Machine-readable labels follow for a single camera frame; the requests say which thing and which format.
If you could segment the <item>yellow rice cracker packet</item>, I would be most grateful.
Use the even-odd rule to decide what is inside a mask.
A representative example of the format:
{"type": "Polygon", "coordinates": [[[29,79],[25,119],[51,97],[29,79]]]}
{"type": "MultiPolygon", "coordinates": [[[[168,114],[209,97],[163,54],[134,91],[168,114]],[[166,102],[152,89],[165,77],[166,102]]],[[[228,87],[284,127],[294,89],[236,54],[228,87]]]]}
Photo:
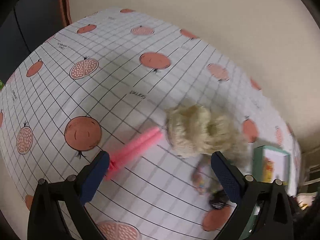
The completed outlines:
{"type": "Polygon", "coordinates": [[[274,174],[274,162],[268,158],[264,157],[263,161],[263,182],[272,183],[274,174]]]}

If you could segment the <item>orange wooden frame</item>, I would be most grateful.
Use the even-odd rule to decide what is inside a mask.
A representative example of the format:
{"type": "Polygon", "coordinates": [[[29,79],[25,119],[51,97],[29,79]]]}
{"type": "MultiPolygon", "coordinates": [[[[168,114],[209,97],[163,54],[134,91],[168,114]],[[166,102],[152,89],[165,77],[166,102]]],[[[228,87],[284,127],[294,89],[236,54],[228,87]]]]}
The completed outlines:
{"type": "Polygon", "coordinates": [[[72,23],[69,0],[59,0],[59,6],[63,26],[66,27],[72,23]]]}

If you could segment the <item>teal rimmed white tray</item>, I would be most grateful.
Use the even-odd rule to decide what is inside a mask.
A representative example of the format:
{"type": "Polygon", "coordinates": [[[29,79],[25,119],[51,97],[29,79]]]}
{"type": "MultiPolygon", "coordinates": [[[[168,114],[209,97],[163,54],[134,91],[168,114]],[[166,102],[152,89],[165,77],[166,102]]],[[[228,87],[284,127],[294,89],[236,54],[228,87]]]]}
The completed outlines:
{"type": "Polygon", "coordinates": [[[260,182],[273,183],[279,179],[287,190],[290,182],[290,154],[273,146],[253,150],[252,176],[260,182]]]}

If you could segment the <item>cream lace scrunchie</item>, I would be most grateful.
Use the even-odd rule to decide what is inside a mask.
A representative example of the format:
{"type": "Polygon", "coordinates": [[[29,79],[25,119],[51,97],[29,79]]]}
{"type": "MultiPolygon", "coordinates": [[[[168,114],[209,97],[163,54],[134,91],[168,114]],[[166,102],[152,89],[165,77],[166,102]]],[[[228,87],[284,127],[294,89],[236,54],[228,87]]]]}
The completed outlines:
{"type": "Polygon", "coordinates": [[[233,120],[201,105],[168,109],[167,132],[172,148],[182,158],[221,152],[240,169],[251,159],[248,143],[233,120]]]}

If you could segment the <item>pomegranate print grid tablecloth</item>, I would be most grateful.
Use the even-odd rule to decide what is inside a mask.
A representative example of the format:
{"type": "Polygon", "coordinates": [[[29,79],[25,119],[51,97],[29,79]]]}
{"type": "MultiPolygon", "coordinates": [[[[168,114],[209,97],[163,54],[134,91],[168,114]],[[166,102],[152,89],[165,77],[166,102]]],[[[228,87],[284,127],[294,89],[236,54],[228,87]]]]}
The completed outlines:
{"type": "MultiPolygon", "coordinates": [[[[1,154],[14,214],[41,178],[63,181],[105,149],[145,129],[165,129],[166,110],[199,103],[228,114],[252,140],[291,155],[297,193],[300,149],[262,89],[228,57],[179,27],[127,9],[107,9],[63,28],[17,67],[1,91],[1,154]]],[[[191,182],[198,157],[182,159],[163,138],[101,183],[86,205],[96,222],[135,226],[143,239],[212,239],[202,229],[208,195],[191,182]]]]}

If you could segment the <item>black toy car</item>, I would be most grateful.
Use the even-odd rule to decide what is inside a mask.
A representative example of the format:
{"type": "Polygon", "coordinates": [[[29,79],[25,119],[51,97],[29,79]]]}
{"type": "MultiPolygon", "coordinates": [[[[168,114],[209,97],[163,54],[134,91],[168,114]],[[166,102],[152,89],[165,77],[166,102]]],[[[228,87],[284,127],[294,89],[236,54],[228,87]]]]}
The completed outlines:
{"type": "Polygon", "coordinates": [[[209,205],[214,210],[223,209],[226,206],[230,206],[229,198],[224,189],[214,192],[209,198],[209,205]]]}

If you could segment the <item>pink plastic comb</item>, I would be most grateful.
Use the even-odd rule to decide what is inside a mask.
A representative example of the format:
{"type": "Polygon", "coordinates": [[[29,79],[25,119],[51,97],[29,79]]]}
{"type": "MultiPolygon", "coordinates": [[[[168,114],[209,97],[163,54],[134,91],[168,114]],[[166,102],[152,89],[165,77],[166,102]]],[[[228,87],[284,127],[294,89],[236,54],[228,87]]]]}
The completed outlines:
{"type": "Polygon", "coordinates": [[[119,170],[128,163],[141,157],[149,148],[155,146],[163,137],[159,127],[152,127],[135,139],[127,143],[123,148],[110,154],[110,164],[105,174],[106,180],[111,180],[119,170]]]}

